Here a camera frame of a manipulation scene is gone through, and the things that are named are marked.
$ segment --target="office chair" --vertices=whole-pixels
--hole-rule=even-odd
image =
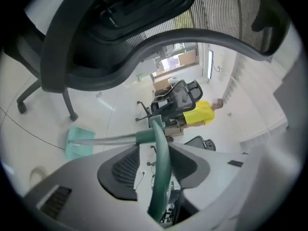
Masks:
[[[16,22],[15,51],[6,46],[5,52],[36,69],[44,91],[64,94],[113,88],[147,56],[178,42],[217,44],[266,60],[290,20],[275,0],[63,0],[46,35],[23,9]]]
[[[216,146],[214,142],[210,139],[205,141],[201,136],[196,136],[192,138],[190,141],[187,141],[185,144],[214,152],[216,151]]]
[[[25,13],[21,13],[20,22],[22,28],[17,28],[15,38],[5,46],[4,51],[23,64],[37,78],[37,81],[17,98],[18,111],[24,114],[27,111],[24,100],[41,87],[39,56],[45,36],[35,28],[35,25]],[[78,115],[74,112],[67,88],[63,91],[62,96],[69,111],[70,119],[76,121]]]
[[[191,94],[190,100],[186,100],[189,94],[186,94],[185,89]],[[203,91],[196,80],[189,84],[186,84],[184,80],[180,80],[166,94],[156,96],[149,108],[143,102],[137,101],[137,104],[142,105],[147,115],[142,118],[136,118],[135,120],[140,121],[155,115],[162,115],[162,120],[167,123],[166,127],[168,127],[172,124],[169,121],[170,119],[178,117],[183,112],[193,110],[196,102],[202,98],[202,95]]]

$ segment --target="floor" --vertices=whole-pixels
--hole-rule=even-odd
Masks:
[[[152,101],[152,79],[128,83],[105,91],[86,92],[69,89],[70,99],[79,118],[72,122],[61,94],[42,89],[25,100],[27,113],[18,112],[16,99],[36,78],[17,61],[2,55],[0,60],[0,155],[1,162],[17,192],[24,195],[33,185],[29,180],[35,167],[46,174],[67,162],[64,154],[67,131],[77,126],[94,131],[96,138],[133,133],[148,128],[147,120],[136,122],[145,115],[138,100]],[[94,146],[94,153],[115,146]],[[142,172],[149,171],[147,158],[155,157],[149,145],[141,150]]]

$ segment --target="mop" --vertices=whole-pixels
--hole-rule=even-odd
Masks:
[[[156,142],[156,171],[148,213],[159,221],[165,212],[171,192],[171,162],[161,115],[149,119],[150,128],[133,134],[94,139],[95,133],[72,127],[65,148],[67,158],[74,159],[93,153],[94,145],[127,145]]]
[[[79,127],[71,127],[68,131],[65,156],[68,161],[93,154],[93,145],[69,143],[71,140],[92,140],[95,133]]]

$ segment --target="chair base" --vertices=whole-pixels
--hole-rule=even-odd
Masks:
[[[33,92],[35,92],[37,89],[40,88],[40,81],[37,80],[34,82],[31,86],[29,86],[18,98],[17,98],[17,108],[20,114],[24,114],[27,112],[27,107],[24,103],[24,100],[29,97]],[[68,91],[66,89],[65,93],[62,94],[64,98],[64,102],[66,104],[66,107],[70,114],[70,119],[72,121],[76,121],[78,119],[78,115],[74,112],[74,109],[72,107]]]
[[[70,115],[69,118],[72,120],[72,121],[76,121],[78,119],[78,115],[74,112],[73,115]]]
[[[18,103],[17,108],[20,114],[24,114],[27,112],[27,107],[24,102]]]

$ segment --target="white wall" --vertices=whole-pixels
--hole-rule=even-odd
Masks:
[[[219,46],[215,47],[215,65],[222,64],[223,67],[226,65],[228,71],[216,73],[213,70],[215,75],[210,80],[209,86],[213,91],[219,90],[222,93],[226,79],[229,78],[223,97],[226,99],[226,111],[230,113],[239,142],[256,138],[265,141],[271,131],[278,127],[286,127],[286,117],[273,93],[281,85],[283,77],[293,65],[300,49],[301,44],[299,38],[296,38],[293,26],[290,27],[287,37],[274,54],[271,63],[255,61],[239,53],[236,53],[235,61],[230,54],[228,57],[221,55],[222,59],[215,59],[215,51],[223,52]]]
[[[209,45],[208,48],[205,48],[205,54],[208,54],[208,50],[212,50],[214,52],[213,59],[215,68],[217,69],[218,66],[220,67],[219,72],[213,68],[212,78],[210,79],[208,85],[217,97],[222,98],[228,87],[230,75],[234,71],[237,52],[213,44]]]
[[[197,80],[203,90],[202,100],[212,102],[216,97],[211,88],[206,84],[205,80]],[[237,141],[237,136],[232,122],[227,116],[224,108],[215,111],[215,119],[206,126],[195,128],[186,128],[184,135],[174,137],[175,142],[186,143],[195,136],[200,135],[205,140],[211,139],[218,152],[241,153],[240,144]]]

